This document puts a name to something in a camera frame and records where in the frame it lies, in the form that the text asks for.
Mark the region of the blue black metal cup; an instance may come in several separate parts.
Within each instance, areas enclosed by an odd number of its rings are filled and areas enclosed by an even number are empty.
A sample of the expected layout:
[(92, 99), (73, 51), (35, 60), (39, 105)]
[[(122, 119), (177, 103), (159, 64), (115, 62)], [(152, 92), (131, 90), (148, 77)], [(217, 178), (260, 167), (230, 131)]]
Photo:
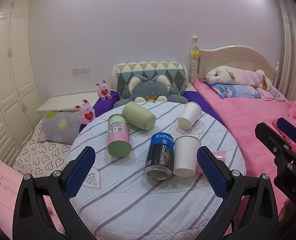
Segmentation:
[(172, 176), (174, 139), (169, 133), (158, 132), (151, 137), (144, 173), (150, 179), (166, 180)]

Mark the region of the small pink cup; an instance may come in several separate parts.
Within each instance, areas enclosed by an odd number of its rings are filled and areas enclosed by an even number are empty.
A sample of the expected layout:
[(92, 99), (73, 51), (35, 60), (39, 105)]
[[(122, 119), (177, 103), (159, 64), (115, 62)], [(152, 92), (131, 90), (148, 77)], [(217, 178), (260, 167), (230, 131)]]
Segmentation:
[[(224, 163), (226, 162), (226, 152), (224, 151), (216, 151), (213, 152), (213, 155), (216, 157), (216, 159), (223, 161)], [(199, 165), (199, 163), (196, 164), (196, 173), (198, 174), (203, 174), (203, 171)]]

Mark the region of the near white paper cup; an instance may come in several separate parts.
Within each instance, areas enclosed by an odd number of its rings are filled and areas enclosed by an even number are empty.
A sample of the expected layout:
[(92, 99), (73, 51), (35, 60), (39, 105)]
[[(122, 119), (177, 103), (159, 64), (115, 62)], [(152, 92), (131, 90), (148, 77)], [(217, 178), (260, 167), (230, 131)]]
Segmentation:
[(201, 142), (192, 135), (183, 135), (175, 140), (173, 174), (189, 178), (195, 175), (197, 151)]

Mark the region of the white paper cup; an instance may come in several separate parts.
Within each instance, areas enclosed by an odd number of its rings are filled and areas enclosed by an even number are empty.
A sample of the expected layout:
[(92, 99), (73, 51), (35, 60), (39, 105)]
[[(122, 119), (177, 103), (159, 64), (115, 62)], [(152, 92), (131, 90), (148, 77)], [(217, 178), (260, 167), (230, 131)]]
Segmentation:
[(189, 178), (195, 175), (197, 151), (201, 142), (192, 135), (183, 135), (175, 140), (173, 174)]
[(188, 102), (179, 116), (178, 125), (181, 129), (190, 129), (201, 115), (201, 107), (195, 102)]

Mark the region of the far white paper cup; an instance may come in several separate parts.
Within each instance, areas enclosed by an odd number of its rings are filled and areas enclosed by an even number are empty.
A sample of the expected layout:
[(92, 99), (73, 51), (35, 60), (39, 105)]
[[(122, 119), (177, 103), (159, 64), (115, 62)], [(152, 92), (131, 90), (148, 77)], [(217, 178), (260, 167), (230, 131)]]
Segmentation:
[(179, 116), (178, 125), (181, 129), (190, 129), (201, 115), (201, 107), (195, 102), (188, 102)]

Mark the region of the pink green-lidded cup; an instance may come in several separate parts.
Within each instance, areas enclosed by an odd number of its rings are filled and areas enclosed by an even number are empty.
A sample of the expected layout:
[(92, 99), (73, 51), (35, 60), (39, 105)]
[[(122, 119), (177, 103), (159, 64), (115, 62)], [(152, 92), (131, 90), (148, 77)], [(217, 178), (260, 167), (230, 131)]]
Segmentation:
[(107, 126), (107, 150), (116, 158), (123, 158), (130, 154), (130, 134), (126, 118), (121, 114), (113, 114), (108, 119)]

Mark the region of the light green cup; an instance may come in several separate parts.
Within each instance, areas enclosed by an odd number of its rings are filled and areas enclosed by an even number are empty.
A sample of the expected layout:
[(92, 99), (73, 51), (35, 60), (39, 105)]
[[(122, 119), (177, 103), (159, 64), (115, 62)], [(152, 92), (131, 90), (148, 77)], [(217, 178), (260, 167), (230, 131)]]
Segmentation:
[(156, 123), (156, 116), (135, 102), (129, 102), (124, 106), (122, 116), (130, 125), (145, 131), (151, 130)]

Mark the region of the pink floral quilt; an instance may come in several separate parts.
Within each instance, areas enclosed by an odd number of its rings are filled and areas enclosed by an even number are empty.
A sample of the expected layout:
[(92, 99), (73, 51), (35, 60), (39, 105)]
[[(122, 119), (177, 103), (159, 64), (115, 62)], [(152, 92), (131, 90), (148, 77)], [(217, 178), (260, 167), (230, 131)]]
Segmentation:
[(13, 212), (23, 175), (0, 161), (0, 228), (12, 239)]

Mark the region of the cream curtain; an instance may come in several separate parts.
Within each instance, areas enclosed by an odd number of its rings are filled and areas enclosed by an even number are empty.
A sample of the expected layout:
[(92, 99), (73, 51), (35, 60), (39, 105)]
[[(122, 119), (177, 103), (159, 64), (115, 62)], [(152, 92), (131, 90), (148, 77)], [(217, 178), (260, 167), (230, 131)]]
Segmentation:
[(288, 100), (296, 101), (296, 4), (278, 0), (284, 24), (284, 60), (278, 89)]

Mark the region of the pink blanket on bed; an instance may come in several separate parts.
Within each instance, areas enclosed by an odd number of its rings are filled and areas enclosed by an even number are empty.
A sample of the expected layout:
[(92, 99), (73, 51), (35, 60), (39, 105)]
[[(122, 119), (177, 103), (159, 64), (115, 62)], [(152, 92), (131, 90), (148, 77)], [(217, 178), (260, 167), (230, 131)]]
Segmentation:
[(277, 175), (274, 155), (256, 138), (255, 127), (264, 122), (282, 136), (296, 153), (296, 144), (277, 125), (282, 117), (296, 127), (296, 101), (266, 101), (253, 98), (221, 98), (204, 81), (196, 80), (193, 87), (201, 94), (214, 112), (223, 121), (237, 141), (245, 160), (248, 176), (258, 177), (262, 173), (272, 179)]

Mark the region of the heart pattern white pillow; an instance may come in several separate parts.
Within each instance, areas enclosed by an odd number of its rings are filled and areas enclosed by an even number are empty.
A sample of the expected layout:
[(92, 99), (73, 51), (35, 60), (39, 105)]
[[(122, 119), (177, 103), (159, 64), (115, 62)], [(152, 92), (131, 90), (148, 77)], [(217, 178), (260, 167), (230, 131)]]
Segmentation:
[(63, 170), (71, 146), (52, 141), (39, 142), (42, 121), (35, 127), (31, 139), (22, 148), (12, 168), (25, 175), (47, 177), (56, 170)]

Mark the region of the blue cartoon pillow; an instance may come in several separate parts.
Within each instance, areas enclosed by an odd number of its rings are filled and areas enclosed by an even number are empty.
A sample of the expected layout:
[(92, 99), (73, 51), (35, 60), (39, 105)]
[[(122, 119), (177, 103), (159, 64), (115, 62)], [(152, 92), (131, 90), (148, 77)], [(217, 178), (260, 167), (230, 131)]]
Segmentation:
[(265, 101), (279, 101), (288, 102), (287, 98), (279, 92), (275, 87), (269, 91), (266, 91), (260, 87), (252, 87), (245, 85), (228, 85), (222, 83), (216, 83), (211, 85), (208, 81), (205, 81), (213, 90), (215, 90), (222, 99), (225, 98), (254, 98), (262, 99)]

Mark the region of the white pink plush dog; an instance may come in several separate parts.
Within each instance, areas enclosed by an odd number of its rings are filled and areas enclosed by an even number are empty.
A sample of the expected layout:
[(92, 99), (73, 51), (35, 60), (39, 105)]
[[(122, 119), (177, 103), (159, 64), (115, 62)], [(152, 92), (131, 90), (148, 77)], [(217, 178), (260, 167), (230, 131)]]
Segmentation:
[(271, 80), (263, 70), (243, 70), (228, 66), (219, 66), (209, 71), (205, 79), (211, 84), (222, 83), (228, 85), (244, 85), (260, 87), (266, 91), (272, 88)]

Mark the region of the grey flower pillow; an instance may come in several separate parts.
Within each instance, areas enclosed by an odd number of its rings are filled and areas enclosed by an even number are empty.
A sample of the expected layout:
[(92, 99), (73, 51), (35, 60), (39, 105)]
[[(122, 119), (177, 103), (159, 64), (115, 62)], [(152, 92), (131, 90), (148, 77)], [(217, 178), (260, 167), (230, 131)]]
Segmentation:
[(41, 123), (39, 142), (52, 141), (72, 145), (79, 135), (77, 112), (53, 112), (46, 114)]

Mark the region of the cream bed headboard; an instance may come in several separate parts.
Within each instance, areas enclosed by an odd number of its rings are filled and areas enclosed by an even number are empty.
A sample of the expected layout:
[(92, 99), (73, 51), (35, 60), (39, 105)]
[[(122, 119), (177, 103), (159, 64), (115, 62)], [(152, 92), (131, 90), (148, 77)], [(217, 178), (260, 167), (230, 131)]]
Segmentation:
[(191, 58), (189, 82), (204, 78), (207, 72), (219, 66), (229, 66), (238, 69), (256, 71), (261, 69), (277, 85), (279, 74), (279, 62), (275, 66), (269, 64), (264, 56), (258, 51), (247, 46), (230, 45), (214, 49), (202, 49), (198, 46), (198, 37), (192, 37), (190, 51), (198, 51), (198, 58)]

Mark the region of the cream wardrobe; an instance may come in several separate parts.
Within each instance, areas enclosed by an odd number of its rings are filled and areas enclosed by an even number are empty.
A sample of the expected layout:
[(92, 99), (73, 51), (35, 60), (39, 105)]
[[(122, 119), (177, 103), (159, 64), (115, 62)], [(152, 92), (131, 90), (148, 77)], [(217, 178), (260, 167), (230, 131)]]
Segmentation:
[(29, 53), (30, 0), (0, 0), (0, 160), (12, 166), (41, 119)]

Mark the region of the white bedside table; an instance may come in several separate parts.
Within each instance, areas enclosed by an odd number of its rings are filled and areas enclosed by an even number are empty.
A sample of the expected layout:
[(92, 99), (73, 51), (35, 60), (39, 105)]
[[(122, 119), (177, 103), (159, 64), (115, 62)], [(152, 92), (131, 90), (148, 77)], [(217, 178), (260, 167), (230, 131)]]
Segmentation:
[(74, 112), (76, 109), (75, 105), (80, 105), (83, 99), (87, 99), (89, 103), (94, 106), (96, 101), (98, 100), (97, 92), (90, 93), (79, 93), (79, 94), (70, 94), (70, 95), (62, 95), (62, 96), (54, 96), (47, 100), (43, 105), (41, 105), (37, 112), (44, 113), (48, 111), (55, 112)]

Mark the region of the near pink pig toy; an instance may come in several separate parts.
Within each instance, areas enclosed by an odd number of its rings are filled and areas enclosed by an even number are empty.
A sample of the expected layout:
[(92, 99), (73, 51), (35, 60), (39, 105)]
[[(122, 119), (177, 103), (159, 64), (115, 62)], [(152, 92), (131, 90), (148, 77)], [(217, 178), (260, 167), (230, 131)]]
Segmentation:
[(83, 99), (82, 102), (81, 105), (75, 105), (74, 109), (78, 110), (77, 120), (79, 123), (87, 125), (95, 119), (95, 110), (87, 99)]

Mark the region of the pink pig toy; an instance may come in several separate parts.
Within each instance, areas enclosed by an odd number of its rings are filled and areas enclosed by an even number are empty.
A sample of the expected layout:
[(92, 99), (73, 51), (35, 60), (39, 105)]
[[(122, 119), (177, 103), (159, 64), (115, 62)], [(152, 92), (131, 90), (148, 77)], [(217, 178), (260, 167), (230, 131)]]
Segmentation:
[(111, 89), (105, 80), (102, 80), (101, 83), (95, 84), (98, 87), (98, 97), (101, 100), (111, 99)]
[(79, 123), (87, 125), (95, 119), (95, 110), (87, 99), (83, 99), (82, 102), (81, 105), (75, 105), (74, 109), (78, 110), (77, 120)]

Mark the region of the round striped white cushion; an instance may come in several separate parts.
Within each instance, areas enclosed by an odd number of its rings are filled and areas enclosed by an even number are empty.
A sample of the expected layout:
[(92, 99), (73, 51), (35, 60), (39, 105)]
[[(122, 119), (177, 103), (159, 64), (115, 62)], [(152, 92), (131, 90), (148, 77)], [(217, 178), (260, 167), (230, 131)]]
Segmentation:
[(245, 161), (230, 132), (203, 113), (190, 130), (177, 120), (184, 106), (173, 102), (146, 102), (157, 118), (150, 131), (129, 128), (131, 153), (115, 158), (107, 152), (108, 119), (118, 107), (93, 120), (73, 142), (68, 161), (86, 147), (96, 152), (95, 163), (71, 199), (75, 211), (97, 239), (194, 239), (208, 224), (222, 200), (215, 196), (206, 177), (173, 176), (164, 181), (144, 174), (151, 136), (165, 132), (174, 138), (195, 136), (212, 152), (226, 153), (226, 165), (246, 174)]

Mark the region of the yellow star clip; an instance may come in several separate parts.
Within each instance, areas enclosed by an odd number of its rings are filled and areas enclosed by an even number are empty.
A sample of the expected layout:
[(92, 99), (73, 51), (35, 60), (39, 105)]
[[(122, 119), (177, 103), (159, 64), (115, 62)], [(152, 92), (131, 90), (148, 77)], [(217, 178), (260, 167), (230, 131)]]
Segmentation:
[(198, 58), (198, 51), (192, 50), (191, 51), (191, 57), (192, 58)]

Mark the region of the purple cushion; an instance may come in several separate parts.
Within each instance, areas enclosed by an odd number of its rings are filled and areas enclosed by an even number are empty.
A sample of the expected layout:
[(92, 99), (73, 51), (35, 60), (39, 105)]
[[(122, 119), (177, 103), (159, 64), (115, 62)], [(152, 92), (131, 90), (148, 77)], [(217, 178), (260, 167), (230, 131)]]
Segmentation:
[[(120, 99), (119, 94), (116, 91), (111, 90), (111, 99), (97, 100), (94, 106), (95, 118), (101, 116), (102, 114), (110, 111), (113, 108), (113, 105)], [(79, 132), (81, 132), (87, 125), (80, 124)]]

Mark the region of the triangle pattern pillow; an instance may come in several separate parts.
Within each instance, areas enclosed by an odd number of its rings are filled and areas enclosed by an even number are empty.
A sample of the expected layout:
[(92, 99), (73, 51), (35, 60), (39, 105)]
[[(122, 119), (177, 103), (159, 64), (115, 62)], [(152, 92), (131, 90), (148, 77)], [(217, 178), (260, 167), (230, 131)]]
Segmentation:
[(135, 75), (140, 75), (148, 80), (155, 76), (166, 75), (172, 85), (172, 93), (183, 95), (187, 86), (187, 71), (180, 62), (139, 62), (119, 63), (115, 65), (116, 85), (113, 90), (119, 93), (121, 99), (128, 98), (128, 84)]

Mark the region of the grey cat plush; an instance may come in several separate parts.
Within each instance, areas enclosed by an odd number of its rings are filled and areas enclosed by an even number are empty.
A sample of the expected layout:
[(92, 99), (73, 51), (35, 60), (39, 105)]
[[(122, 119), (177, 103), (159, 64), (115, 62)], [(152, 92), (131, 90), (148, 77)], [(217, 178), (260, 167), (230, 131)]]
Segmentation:
[(175, 102), (186, 104), (187, 98), (173, 93), (173, 87), (166, 75), (157, 75), (152, 80), (141, 75), (133, 76), (126, 86), (127, 98), (117, 101), (113, 108), (129, 102)]

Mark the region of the far pink pig toy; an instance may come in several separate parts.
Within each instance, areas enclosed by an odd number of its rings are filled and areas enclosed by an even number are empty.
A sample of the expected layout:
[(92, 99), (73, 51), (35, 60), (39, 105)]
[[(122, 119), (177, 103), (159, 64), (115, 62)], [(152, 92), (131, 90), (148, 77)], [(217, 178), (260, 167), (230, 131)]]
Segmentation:
[(105, 80), (102, 80), (101, 83), (95, 84), (98, 87), (98, 97), (101, 100), (111, 99), (111, 89)]

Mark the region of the wall socket panel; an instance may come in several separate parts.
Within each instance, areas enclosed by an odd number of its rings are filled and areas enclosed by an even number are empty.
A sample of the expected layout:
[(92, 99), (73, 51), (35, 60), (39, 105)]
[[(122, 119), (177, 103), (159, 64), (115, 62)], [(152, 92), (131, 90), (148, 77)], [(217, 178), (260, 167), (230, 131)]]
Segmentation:
[(73, 68), (74, 75), (87, 74), (87, 73), (89, 73), (88, 66)]

